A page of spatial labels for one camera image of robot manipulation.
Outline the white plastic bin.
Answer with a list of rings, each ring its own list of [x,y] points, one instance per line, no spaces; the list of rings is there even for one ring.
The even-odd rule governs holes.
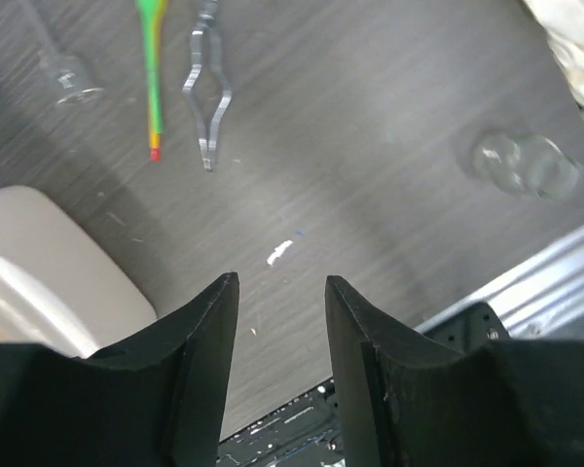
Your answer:
[[[0,189],[0,343],[43,344],[70,357],[152,325],[152,305],[41,192]]]

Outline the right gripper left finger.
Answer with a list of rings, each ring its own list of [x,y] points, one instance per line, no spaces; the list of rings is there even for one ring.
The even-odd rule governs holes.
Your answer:
[[[212,466],[238,276],[89,358],[0,343],[0,466]]]

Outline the small clear glass bottle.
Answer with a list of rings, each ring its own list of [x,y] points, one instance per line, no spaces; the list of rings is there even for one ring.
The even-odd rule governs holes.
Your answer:
[[[564,200],[577,190],[583,168],[550,139],[497,130],[483,134],[472,150],[476,176],[505,193]]]

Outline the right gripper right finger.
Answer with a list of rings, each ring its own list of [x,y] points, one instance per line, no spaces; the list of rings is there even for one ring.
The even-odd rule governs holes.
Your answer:
[[[584,466],[584,341],[456,350],[325,283],[349,466]]]

